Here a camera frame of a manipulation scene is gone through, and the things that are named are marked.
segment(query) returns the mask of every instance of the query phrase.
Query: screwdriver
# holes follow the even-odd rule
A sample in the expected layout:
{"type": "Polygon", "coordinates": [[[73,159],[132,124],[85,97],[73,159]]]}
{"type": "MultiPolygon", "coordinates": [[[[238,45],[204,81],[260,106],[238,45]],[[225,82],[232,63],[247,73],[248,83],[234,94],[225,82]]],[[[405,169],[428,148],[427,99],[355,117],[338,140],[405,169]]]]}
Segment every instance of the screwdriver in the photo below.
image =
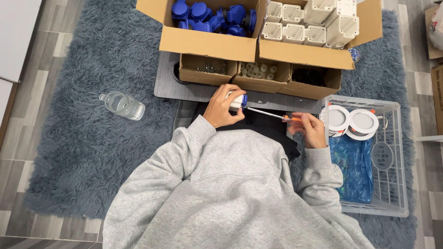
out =
{"type": "Polygon", "coordinates": [[[258,112],[258,113],[262,113],[262,114],[270,115],[270,116],[272,116],[272,117],[279,118],[279,119],[281,119],[283,122],[289,122],[289,123],[291,123],[291,122],[297,122],[297,123],[300,123],[300,124],[302,123],[302,120],[299,119],[299,118],[295,118],[295,117],[293,117],[293,118],[289,118],[287,115],[278,116],[278,115],[275,115],[275,114],[272,114],[272,113],[267,113],[267,112],[264,112],[264,111],[260,111],[260,110],[257,110],[257,109],[251,108],[251,107],[247,107],[247,106],[242,106],[242,107],[245,108],[245,109],[248,109],[248,110],[254,111],[254,112],[258,112]]]}

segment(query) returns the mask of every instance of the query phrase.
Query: tiled floor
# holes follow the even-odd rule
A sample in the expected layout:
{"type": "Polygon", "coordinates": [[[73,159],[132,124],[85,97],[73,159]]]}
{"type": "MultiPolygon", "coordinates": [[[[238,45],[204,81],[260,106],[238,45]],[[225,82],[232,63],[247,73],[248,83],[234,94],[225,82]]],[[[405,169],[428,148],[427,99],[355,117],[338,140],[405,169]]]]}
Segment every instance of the tiled floor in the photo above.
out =
{"type": "MultiPolygon", "coordinates": [[[[400,20],[413,137],[436,135],[427,60],[424,10],[433,0],[382,0],[400,20]]],[[[101,220],[38,215],[21,206],[49,100],[72,39],[83,0],[46,0],[29,65],[19,85],[0,151],[0,249],[101,248],[101,220]]],[[[417,249],[443,248],[443,148],[416,143],[414,190],[419,219],[417,249]]]]}

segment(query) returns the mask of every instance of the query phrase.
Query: cardboard box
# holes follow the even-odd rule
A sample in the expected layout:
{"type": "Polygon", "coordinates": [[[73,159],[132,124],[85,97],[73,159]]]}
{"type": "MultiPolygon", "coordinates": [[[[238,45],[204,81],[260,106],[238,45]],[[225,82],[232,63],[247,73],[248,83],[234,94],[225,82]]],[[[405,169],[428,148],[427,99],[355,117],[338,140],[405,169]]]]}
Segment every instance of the cardboard box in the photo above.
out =
{"type": "Polygon", "coordinates": [[[439,8],[439,6],[440,5],[436,5],[430,9],[427,9],[424,12],[424,19],[426,23],[427,51],[430,59],[437,59],[443,57],[443,51],[436,48],[429,39],[429,27],[431,26],[432,23],[432,16],[434,15],[434,12],[439,8]]]}
{"type": "Polygon", "coordinates": [[[253,79],[240,76],[240,63],[238,63],[237,74],[232,80],[232,84],[235,84],[244,90],[253,90],[265,93],[276,93],[278,90],[280,90],[280,88],[288,84],[288,81],[291,79],[291,65],[289,63],[272,61],[259,57],[256,58],[256,61],[258,62],[258,67],[261,67],[262,64],[265,64],[268,67],[268,70],[264,73],[264,78],[253,79]],[[267,80],[266,75],[271,73],[269,70],[272,66],[276,66],[277,71],[274,73],[273,80],[267,80]]]}
{"type": "MultiPolygon", "coordinates": [[[[320,67],[318,66],[291,64],[291,78],[292,78],[292,72],[298,68],[320,69],[320,67]]],[[[315,100],[320,100],[326,96],[334,94],[341,89],[342,70],[335,68],[326,68],[326,69],[327,69],[326,75],[323,77],[323,80],[326,83],[326,87],[313,86],[301,82],[295,82],[292,81],[291,79],[287,85],[280,88],[280,90],[278,90],[277,92],[298,97],[315,99],[315,100]]]]}
{"type": "Polygon", "coordinates": [[[437,133],[443,135],[443,65],[434,67],[431,72],[432,91],[434,92],[435,119],[437,121],[437,133]]]}
{"type": "Polygon", "coordinates": [[[237,61],[226,60],[226,75],[197,71],[197,68],[204,68],[207,62],[212,62],[214,68],[221,68],[222,64],[220,61],[221,59],[201,55],[181,54],[179,67],[180,80],[214,86],[227,84],[237,73],[237,61]]]}
{"type": "MultiPolygon", "coordinates": [[[[159,47],[161,51],[198,54],[235,61],[254,61],[257,38],[266,13],[266,0],[205,1],[213,14],[220,6],[229,8],[235,4],[243,4],[247,11],[255,9],[257,21],[250,38],[177,28],[178,22],[171,17],[171,7],[175,2],[177,0],[137,0],[137,10],[163,24],[159,47]]],[[[195,0],[186,0],[188,6],[194,2],[195,0]]]]}
{"type": "MultiPolygon", "coordinates": [[[[302,8],[307,3],[305,0],[279,0],[279,2],[299,5],[302,8]]],[[[365,0],[357,4],[357,16],[360,22],[360,34],[350,41],[344,50],[274,42],[259,38],[260,57],[311,66],[355,69],[347,49],[378,39],[383,35],[380,0],[365,0]]]]}

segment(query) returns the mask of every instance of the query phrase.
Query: plastic bag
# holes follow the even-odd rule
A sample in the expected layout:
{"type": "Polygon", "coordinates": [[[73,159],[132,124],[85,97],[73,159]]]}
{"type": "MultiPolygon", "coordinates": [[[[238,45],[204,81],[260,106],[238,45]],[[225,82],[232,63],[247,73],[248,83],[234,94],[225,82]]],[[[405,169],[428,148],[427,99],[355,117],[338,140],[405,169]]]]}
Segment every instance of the plastic bag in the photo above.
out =
{"type": "Polygon", "coordinates": [[[370,203],[373,192],[371,146],[372,138],[357,141],[346,135],[329,138],[332,163],[343,172],[343,186],[338,188],[340,199],[370,203]]]}
{"type": "Polygon", "coordinates": [[[436,48],[443,50],[443,8],[438,8],[432,15],[429,39],[436,48]]]}

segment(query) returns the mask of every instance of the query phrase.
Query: gray shaggy rug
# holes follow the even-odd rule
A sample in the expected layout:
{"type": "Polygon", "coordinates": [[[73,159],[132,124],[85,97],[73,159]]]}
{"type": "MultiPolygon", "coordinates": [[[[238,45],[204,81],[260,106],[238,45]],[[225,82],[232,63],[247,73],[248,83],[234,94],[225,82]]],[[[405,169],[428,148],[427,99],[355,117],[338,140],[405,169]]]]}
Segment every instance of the gray shaggy rug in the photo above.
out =
{"type": "MultiPolygon", "coordinates": [[[[401,105],[401,128],[403,131],[403,156],[408,194],[409,216],[406,218],[350,214],[360,223],[363,233],[376,248],[412,249],[416,239],[417,218],[412,215],[415,200],[412,196],[412,165],[414,163],[414,142],[409,138],[411,125],[409,102],[405,86],[402,49],[400,45],[398,20],[394,11],[383,10],[383,38],[355,47],[360,60],[355,70],[344,70],[342,89],[337,95],[378,99],[398,102],[401,105]]],[[[299,148],[304,148],[300,135],[294,138],[299,148]]],[[[294,186],[298,185],[304,169],[304,150],[292,162],[291,175],[294,186]]]]}
{"type": "MultiPolygon", "coordinates": [[[[24,205],[41,214],[104,218],[121,184],[170,140],[177,102],[153,94],[160,23],[136,0],[86,0],[50,105],[24,205]],[[109,112],[101,93],[121,91],[146,105],[140,121],[109,112]]],[[[408,187],[413,149],[398,24],[383,13],[384,37],[359,46],[356,70],[343,73],[341,95],[402,106],[408,187]]],[[[293,169],[294,182],[298,182],[293,169]]],[[[408,194],[412,211],[411,192],[408,194]]],[[[355,215],[378,248],[412,248],[415,218],[355,215]]]]}

